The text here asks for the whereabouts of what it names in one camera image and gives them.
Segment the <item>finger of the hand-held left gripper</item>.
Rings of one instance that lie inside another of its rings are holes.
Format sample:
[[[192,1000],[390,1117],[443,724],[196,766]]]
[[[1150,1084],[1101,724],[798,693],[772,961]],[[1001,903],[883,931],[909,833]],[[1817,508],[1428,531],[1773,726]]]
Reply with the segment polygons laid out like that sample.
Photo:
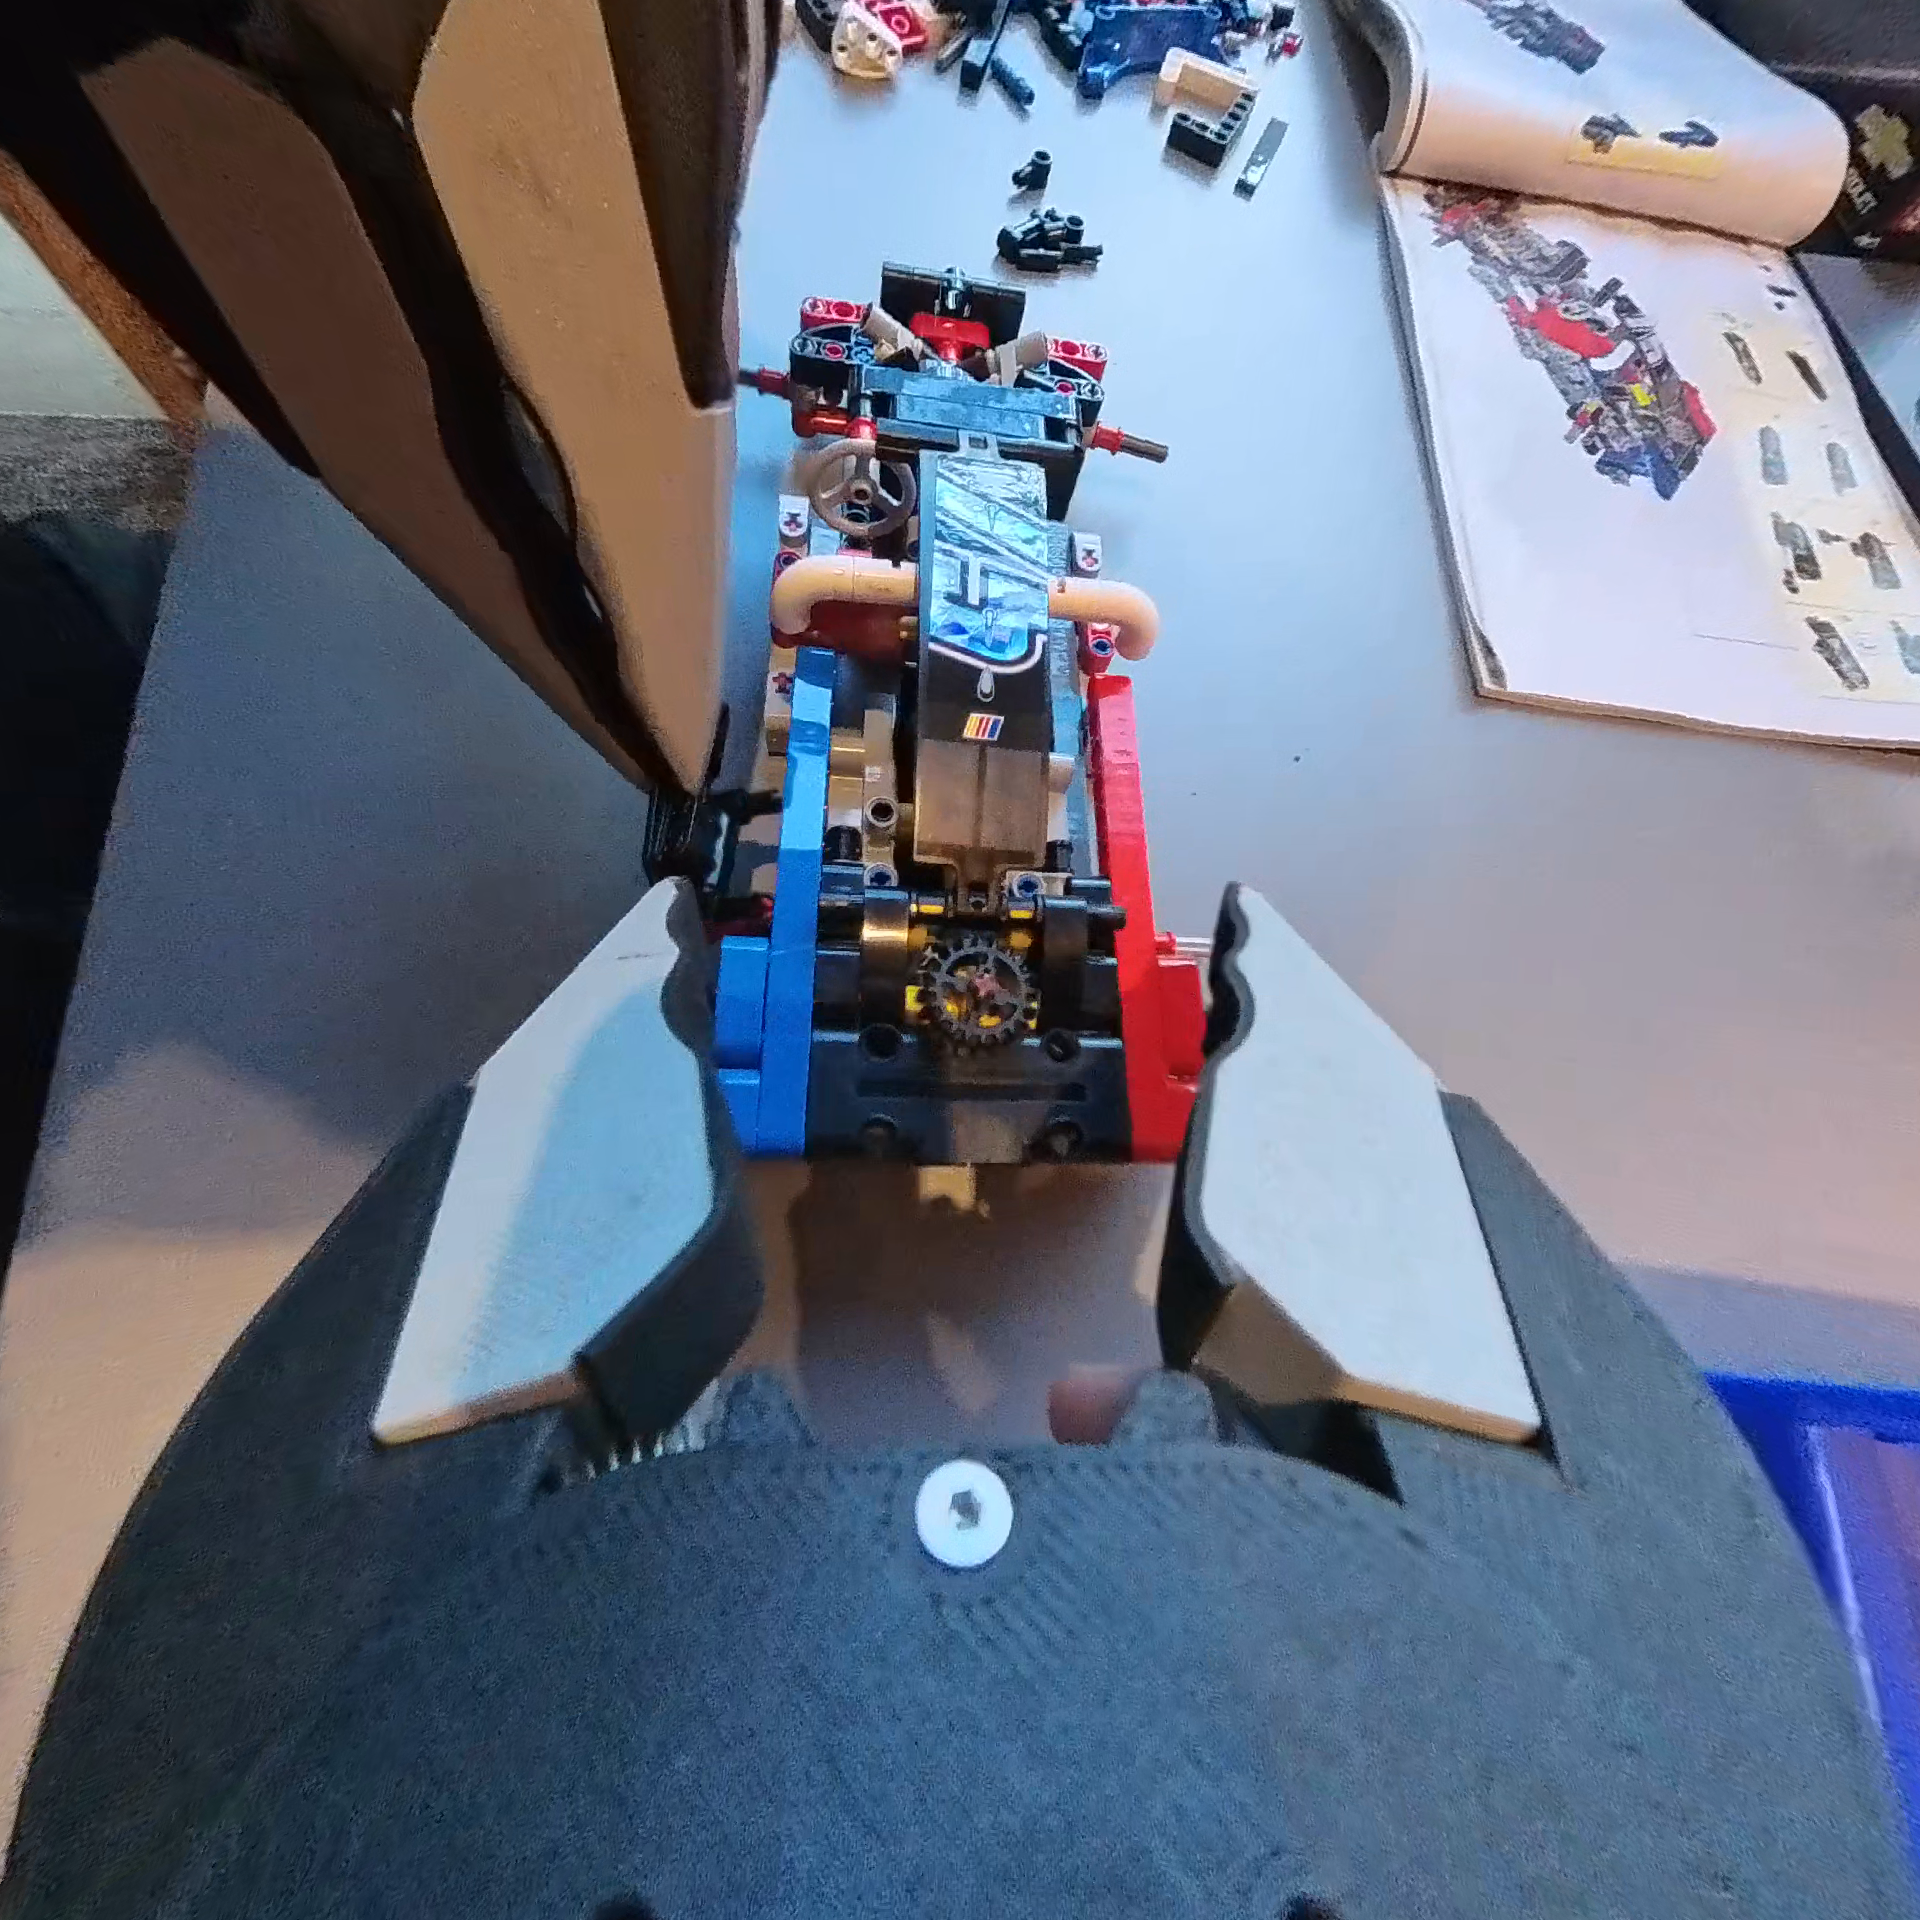
[[[413,128],[493,346],[566,475],[617,691],[694,791],[722,710],[734,424],[684,385],[600,4],[448,4]]]
[[[679,787],[617,690],[564,468],[495,346],[414,130],[321,36],[154,38],[82,76],[288,449],[615,763]]]

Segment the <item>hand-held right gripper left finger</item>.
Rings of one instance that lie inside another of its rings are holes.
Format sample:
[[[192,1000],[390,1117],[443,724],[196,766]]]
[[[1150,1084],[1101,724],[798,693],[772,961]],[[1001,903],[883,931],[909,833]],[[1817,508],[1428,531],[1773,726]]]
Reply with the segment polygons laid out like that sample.
[[[764,1259],[708,960],[693,883],[661,880],[471,1078],[380,1444],[558,1407],[655,1442],[748,1341]]]

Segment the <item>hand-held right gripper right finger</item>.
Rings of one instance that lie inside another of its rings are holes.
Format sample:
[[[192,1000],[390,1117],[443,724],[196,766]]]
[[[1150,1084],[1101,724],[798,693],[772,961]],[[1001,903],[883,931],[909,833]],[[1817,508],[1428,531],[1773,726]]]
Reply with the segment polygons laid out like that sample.
[[[1547,1420],[1445,1110],[1405,1037],[1244,881],[1158,1273],[1170,1369],[1530,1445]]]

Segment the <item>small black brick part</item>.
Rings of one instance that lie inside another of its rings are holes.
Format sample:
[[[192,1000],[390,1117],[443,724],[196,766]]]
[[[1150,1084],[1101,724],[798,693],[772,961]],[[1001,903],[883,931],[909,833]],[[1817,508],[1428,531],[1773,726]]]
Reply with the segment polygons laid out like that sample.
[[[698,795],[656,791],[647,806],[640,867],[649,881],[687,880],[707,917],[732,900],[732,873],[743,831],[760,818],[778,816],[781,791],[769,787],[708,787]]]

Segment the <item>toy brick car chassis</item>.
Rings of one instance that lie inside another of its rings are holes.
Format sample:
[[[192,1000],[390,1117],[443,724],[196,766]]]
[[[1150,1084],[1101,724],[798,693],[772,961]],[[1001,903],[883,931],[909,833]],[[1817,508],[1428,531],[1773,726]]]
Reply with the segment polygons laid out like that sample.
[[[697,867],[756,1157],[1173,1164],[1189,1136],[1207,983],[1155,906],[1130,676],[1160,615],[1070,520],[1093,456],[1168,447],[1026,307],[890,260],[741,374],[803,452],[754,781]]]

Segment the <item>cluster of black pins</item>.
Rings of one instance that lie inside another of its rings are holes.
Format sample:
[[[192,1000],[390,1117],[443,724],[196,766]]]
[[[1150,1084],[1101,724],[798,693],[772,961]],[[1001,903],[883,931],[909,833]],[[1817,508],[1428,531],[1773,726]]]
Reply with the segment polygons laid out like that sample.
[[[1026,218],[1003,224],[994,242],[996,260],[1020,275],[1094,272],[1105,245],[1089,233],[1076,211],[1045,206]]]

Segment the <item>pile of loose toy bricks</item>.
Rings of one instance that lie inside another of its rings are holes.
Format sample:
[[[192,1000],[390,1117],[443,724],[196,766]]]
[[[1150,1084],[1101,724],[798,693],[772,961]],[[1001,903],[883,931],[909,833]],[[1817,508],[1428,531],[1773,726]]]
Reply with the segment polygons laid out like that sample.
[[[965,93],[996,85],[1018,110],[1036,90],[1010,59],[1015,22],[1026,19],[1055,67],[1084,102],[1119,81],[1158,71],[1170,54],[1226,59],[1248,39],[1299,43],[1295,4],[1248,1],[795,1],[785,15],[844,78],[888,84],[926,57],[957,73]]]

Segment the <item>black holed toy beam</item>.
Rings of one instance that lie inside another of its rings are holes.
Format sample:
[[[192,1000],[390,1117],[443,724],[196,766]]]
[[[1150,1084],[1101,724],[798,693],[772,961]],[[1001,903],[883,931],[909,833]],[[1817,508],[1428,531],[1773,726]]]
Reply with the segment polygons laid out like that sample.
[[[1175,106],[1167,120],[1165,156],[1216,175],[1247,130],[1259,91],[1239,87],[1230,97]]]

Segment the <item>person's dark clothed body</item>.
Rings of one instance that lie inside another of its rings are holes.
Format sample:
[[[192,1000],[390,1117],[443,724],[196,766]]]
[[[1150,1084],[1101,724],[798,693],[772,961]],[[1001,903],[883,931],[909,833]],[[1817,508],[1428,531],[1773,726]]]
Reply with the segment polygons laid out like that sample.
[[[2,1261],[10,1264],[175,536],[2,527]]]

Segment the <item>open instruction booklet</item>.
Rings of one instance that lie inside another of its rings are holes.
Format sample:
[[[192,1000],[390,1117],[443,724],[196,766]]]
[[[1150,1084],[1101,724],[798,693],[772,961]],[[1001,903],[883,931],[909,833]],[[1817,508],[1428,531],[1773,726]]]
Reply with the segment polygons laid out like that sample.
[[[1916,506],[1796,252],[1869,180],[1795,4],[1340,4],[1476,690],[1916,754]]]

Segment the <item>black toy set box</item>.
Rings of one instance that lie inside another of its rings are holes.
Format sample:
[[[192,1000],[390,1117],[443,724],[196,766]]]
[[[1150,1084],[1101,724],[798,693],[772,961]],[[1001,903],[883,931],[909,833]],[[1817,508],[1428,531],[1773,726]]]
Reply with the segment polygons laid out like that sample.
[[[1919,4],[1693,1],[1693,12],[1840,117],[1849,162],[1819,253],[1919,261]]]

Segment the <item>wooden post with bolts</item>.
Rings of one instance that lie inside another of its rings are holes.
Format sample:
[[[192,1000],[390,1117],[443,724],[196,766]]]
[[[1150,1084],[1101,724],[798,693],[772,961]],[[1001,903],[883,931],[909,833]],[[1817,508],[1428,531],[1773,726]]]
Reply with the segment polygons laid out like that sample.
[[[2,156],[4,416],[159,419],[192,442],[206,375]]]

